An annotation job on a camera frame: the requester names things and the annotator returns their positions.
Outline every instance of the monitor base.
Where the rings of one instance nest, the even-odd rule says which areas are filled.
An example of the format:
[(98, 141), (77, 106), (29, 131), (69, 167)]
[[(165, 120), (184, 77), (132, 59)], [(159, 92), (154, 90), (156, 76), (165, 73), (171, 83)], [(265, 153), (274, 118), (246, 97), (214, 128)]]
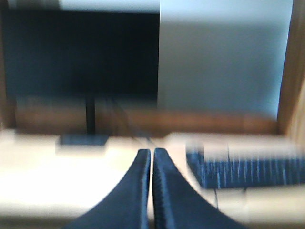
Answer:
[(108, 135), (68, 134), (60, 136), (59, 143), (63, 146), (104, 146)]

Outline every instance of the black object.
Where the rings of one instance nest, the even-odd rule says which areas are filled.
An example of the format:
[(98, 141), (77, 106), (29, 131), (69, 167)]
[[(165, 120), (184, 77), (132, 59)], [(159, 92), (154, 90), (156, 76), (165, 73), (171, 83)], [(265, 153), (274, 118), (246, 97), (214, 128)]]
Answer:
[(196, 193), (165, 149), (155, 149), (152, 181), (156, 229), (245, 229)]
[(187, 163), (203, 188), (264, 187), (305, 183), (305, 158), (205, 161), (199, 151)]
[(151, 153), (140, 149), (112, 192), (62, 229), (148, 229), (147, 198)]
[(2, 10), (9, 98), (157, 101), (159, 13)]

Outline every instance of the wooden panel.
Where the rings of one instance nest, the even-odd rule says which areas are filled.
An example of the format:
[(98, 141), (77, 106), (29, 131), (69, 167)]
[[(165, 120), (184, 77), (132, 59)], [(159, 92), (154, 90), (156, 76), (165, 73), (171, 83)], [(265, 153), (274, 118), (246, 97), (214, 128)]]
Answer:
[(0, 20), (0, 129), (15, 127), (15, 105), (6, 99), (5, 70), (2, 45), (2, 24)]
[[(28, 133), (62, 134), (84, 132), (85, 110), (19, 109), (17, 128)], [(181, 113), (157, 110), (100, 110), (96, 115), (97, 132), (133, 136), (141, 131), (163, 136), (173, 131), (274, 134), (276, 121), (253, 115)]]
[(303, 82), (299, 100), (292, 116), (288, 135), (294, 142), (305, 148), (305, 82)]
[(305, 0), (294, 0), (278, 112), (278, 133), (287, 135), (305, 76)]

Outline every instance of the wooden side panel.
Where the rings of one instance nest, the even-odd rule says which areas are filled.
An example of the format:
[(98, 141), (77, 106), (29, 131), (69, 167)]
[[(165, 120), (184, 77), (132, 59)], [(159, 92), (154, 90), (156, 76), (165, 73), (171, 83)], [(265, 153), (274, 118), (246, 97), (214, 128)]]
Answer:
[[(0, 1), (0, 7), (7, 6), (7, 2)], [(3, 58), (3, 44), (2, 44), (2, 24), (0, 14), (0, 130), (2, 128), (15, 127), (15, 105), (9, 103), (6, 99), (5, 87), (5, 71)]]
[(294, 0), (278, 112), (278, 133), (287, 135), (305, 76), (305, 0)]
[(293, 113), (288, 135), (294, 142), (305, 148), (305, 82)]

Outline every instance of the white desk surface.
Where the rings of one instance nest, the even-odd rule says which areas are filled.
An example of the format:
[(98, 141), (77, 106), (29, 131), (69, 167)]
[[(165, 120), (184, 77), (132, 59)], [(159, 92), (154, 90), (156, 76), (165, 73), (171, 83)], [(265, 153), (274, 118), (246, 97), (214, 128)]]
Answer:
[[(193, 188), (215, 206), (214, 191), (201, 189), (186, 165), (185, 147), (204, 144), (205, 153), (230, 150), (290, 151), (295, 146), (270, 135), (173, 133), (163, 139), (111, 137), (104, 147), (58, 147), (58, 136), (0, 133), (0, 222), (6, 218), (70, 220), (101, 201), (121, 180), (140, 148), (164, 147)], [(305, 186), (220, 190), (219, 209), (244, 224), (302, 224)], [(153, 219), (150, 192), (149, 218)]]

